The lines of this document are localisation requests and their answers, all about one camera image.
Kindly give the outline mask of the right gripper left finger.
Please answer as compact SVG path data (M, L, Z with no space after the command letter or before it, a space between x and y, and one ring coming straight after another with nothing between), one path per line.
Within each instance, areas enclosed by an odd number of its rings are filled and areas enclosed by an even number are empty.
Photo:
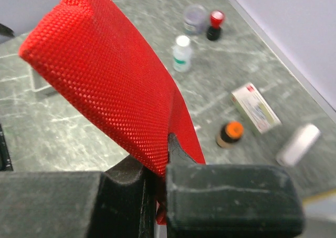
M154 174L111 169L1 173L1 237L154 237Z

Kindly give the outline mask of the brown medicine bottle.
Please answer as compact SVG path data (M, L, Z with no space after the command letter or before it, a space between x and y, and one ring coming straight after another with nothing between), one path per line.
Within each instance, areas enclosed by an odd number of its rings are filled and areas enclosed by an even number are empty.
M229 121L224 124L216 136L216 143L221 148L229 148L241 140L244 127L238 121Z

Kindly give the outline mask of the red first aid kit pouch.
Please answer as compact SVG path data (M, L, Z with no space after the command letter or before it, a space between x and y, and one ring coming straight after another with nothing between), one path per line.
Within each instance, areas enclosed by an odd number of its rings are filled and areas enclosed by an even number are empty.
M112 0L61 0L18 54L156 175L165 176L171 133L197 163L205 162L176 83Z

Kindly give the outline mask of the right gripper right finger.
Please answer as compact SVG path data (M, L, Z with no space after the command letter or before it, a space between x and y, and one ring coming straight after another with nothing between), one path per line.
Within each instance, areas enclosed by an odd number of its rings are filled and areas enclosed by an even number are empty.
M296 237L305 229L301 200L280 167L198 164L168 136L168 237Z

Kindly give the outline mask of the grey plastic divided tray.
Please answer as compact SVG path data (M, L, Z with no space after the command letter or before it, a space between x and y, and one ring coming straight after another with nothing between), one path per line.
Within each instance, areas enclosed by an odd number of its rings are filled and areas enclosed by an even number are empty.
M50 85L35 69L30 68L30 83L32 91L41 96L50 96L56 93L56 90Z

